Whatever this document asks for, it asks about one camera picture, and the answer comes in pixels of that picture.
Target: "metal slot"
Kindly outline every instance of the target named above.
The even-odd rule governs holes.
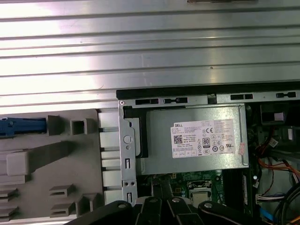
[[[284,97],[288,97],[288,98],[295,98],[296,97],[296,92],[288,92],[287,94],[284,93],[276,93],[276,98],[284,98]]]
[[[132,203],[132,193],[127,193],[127,202]]]
[[[125,168],[130,169],[130,159],[129,158],[125,159]]]
[[[136,105],[152,105],[152,104],[158,104],[159,100],[158,98],[154,99],[138,99],[135,101]]]
[[[253,99],[253,94],[231,95],[230,100]]]
[[[170,104],[172,102],[175,102],[175,103],[188,103],[188,98],[187,97],[177,97],[175,99],[170,99],[170,98],[165,98],[164,99],[165,104]]]

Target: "blue plastic tab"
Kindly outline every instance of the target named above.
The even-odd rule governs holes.
[[[0,119],[0,137],[12,137],[19,134],[46,133],[45,118],[2,118]]]

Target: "wire bundle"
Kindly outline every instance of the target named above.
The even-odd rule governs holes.
[[[256,195],[256,200],[258,202],[280,202],[277,208],[275,209],[274,212],[274,221],[278,221],[277,225],[295,225],[300,222],[300,216],[289,221],[287,218],[287,211],[288,208],[291,204],[291,202],[300,195],[300,172],[296,169],[294,169],[286,160],[282,160],[282,163],[272,165],[270,162],[269,164],[266,164],[265,162],[262,161],[262,158],[265,157],[265,151],[272,139],[272,136],[274,134],[275,128],[272,127],[269,132],[269,137],[266,139],[266,141],[259,145],[256,150],[256,155],[258,159],[258,164],[266,169],[272,170],[272,182],[270,187],[262,194],[262,195]],[[295,185],[285,194],[285,195],[269,195],[265,196],[267,192],[270,191],[274,184],[274,170],[276,171],[289,171],[292,173],[292,177],[295,180]]]
[[[291,202],[300,195],[300,183],[293,186],[285,195],[284,199],[279,203],[274,211],[274,218],[277,218],[278,225],[297,224],[300,221],[300,216],[288,221],[286,213]]]
[[[264,203],[275,203],[283,200],[285,198],[284,194],[278,194],[278,195],[256,195],[256,199],[258,202],[264,202]]]

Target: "barcode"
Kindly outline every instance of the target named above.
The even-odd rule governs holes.
[[[174,136],[174,144],[182,144],[182,135]]]

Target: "power supply label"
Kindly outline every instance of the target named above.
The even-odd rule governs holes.
[[[171,142],[173,158],[236,154],[232,119],[174,123]]]

